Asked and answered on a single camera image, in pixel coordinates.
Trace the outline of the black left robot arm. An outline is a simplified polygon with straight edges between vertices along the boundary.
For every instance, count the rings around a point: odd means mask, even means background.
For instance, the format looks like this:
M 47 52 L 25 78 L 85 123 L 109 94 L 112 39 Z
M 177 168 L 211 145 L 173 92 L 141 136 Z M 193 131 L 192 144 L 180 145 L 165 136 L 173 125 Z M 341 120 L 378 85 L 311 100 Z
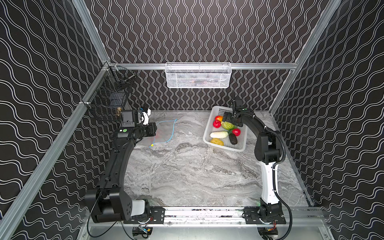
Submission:
M 147 200 L 132 198 L 124 190 L 125 173 L 129 158 L 138 142 L 156 135 L 157 126 L 149 121 L 151 110 L 121 112 L 121 126 L 112 136 L 113 149 L 104 174 L 94 189 L 85 195 L 85 205 L 95 223 L 136 221 L 146 224 L 151 220 L 150 204 Z

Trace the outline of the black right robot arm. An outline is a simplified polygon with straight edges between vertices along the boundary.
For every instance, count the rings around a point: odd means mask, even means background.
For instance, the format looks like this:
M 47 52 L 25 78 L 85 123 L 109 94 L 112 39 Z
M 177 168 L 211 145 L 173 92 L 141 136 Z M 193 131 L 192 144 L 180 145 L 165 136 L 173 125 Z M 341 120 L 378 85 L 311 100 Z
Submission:
M 232 100 L 232 111 L 224 113 L 224 120 L 237 127 L 247 126 L 256 136 L 254 153 L 262 170 L 262 196 L 258 217 L 264 224 L 285 224 L 283 201 L 278 194 L 278 165 L 286 157 L 280 132 L 269 128 L 240 99 Z

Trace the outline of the clear zip bag blue zipper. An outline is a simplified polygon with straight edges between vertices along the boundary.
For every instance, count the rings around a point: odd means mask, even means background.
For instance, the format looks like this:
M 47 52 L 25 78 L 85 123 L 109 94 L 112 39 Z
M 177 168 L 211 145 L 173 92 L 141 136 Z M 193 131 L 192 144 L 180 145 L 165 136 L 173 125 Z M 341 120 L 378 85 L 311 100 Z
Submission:
M 163 144 L 163 143 L 165 144 L 171 141 L 174 136 L 176 122 L 177 122 L 177 119 L 158 122 L 156 124 L 157 126 L 156 135 L 154 136 L 154 139 L 152 144 L 150 145 L 150 148 L 152 148 L 154 145 Z

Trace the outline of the green toy cabbage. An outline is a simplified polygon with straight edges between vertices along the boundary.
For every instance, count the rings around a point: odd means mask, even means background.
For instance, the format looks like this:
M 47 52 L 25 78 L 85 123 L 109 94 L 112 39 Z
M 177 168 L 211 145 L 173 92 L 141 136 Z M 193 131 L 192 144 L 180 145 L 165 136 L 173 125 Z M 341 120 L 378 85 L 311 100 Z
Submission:
M 232 131 L 236 128 L 235 125 L 229 123 L 229 122 L 221 122 L 221 127 L 227 131 Z

